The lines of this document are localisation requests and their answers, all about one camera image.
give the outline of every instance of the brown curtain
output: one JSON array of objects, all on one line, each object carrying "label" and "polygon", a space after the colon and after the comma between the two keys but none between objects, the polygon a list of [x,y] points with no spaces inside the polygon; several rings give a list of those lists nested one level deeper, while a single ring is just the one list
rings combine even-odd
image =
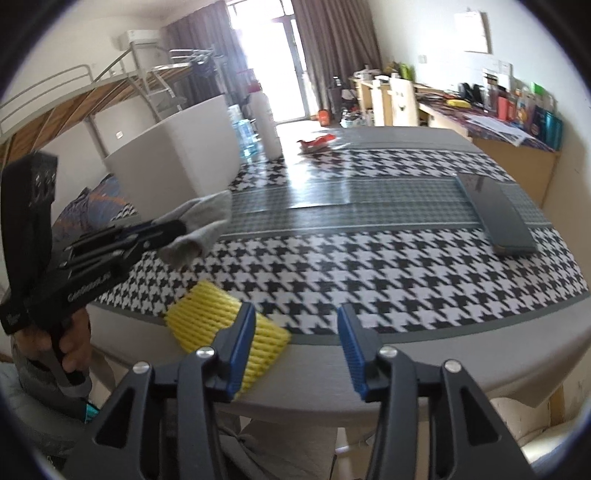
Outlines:
[{"label": "brown curtain", "polygon": [[[246,56],[232,29],[226,2],[219,0],[214,4],[177,20],[164,27],[169,48],[198,48],[207,50],[215,46],[216,54],[226,57],[225,80],[233,101],[242,101],[246,86],[237,72],[248,68]],[[176,83],[179,95],[187,98],[188,106],[195,105],[219,95],[219,88],[213,77],[203,69]]]},{"label": "brown curtain", "polygon": [[380,68],[367,0],[292,0],[306,66],[320,109],[330,109],[332,78],[345,84],[364,65]]}]

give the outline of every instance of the white plastic bottle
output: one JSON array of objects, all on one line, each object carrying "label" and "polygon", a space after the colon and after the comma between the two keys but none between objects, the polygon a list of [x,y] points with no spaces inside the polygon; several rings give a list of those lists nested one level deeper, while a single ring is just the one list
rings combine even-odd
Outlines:
[{"label": "white plastic bottle", "polygon": [[261,139],[265,155],[269,160],[276,160],[283,155],[281,141],[271,111],[269,99],[263,91],[250,94],[248,105],[254,117],[256,129]]}]

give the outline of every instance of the water bottle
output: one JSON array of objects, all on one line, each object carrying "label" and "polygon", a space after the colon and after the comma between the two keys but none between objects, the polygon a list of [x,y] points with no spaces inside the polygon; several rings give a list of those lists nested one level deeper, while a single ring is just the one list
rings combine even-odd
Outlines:
[{"label": "water bottle", "polygon": [[238,105],[232,105],[229,108],[229,114],[230,119],[232,120],[232,127],[234,128],[236,137],[238,138],[240,158],[246,160],[253,155],[257,155],[259,146],[252,130],[250,120],[243,119],[242,112]]}]

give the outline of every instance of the glass door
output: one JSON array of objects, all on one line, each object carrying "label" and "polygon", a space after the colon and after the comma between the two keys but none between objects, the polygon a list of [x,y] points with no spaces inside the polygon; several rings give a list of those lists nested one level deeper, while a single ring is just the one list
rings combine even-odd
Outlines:
[{"label": "glass door", "polygon": [[228,9],[248,66],[269,97],[275,121],[309,118],[305,61],[291,2],[238,0]]}]

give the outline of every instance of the ceiling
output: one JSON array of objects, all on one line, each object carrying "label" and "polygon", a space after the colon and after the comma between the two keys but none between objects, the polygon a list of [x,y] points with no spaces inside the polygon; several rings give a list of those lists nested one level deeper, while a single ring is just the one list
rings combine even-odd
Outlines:
[{"label": "ceiling", "polygon": [[130,15],[164,19],[177,9],[198,9],[212,0],[79,0],[72,12],[83,18]]}]

